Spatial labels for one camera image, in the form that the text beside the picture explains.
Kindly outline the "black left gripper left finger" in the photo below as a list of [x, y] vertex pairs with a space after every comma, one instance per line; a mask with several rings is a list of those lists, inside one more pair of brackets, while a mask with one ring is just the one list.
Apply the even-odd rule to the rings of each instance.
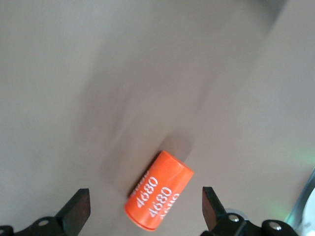
[[25, 229], [27, 236], [77, 236], [91, 214], [90, 192], [79, 189], [53, 217], [36, 220]]

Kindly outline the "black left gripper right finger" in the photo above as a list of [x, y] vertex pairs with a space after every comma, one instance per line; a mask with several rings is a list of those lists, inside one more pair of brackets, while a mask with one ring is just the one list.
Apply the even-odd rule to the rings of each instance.
[[202, 188], [202, 213], [208, 227], [202, 236], [243, 236], [245, 219], [236, 213], [227, 213], [212, 187]]

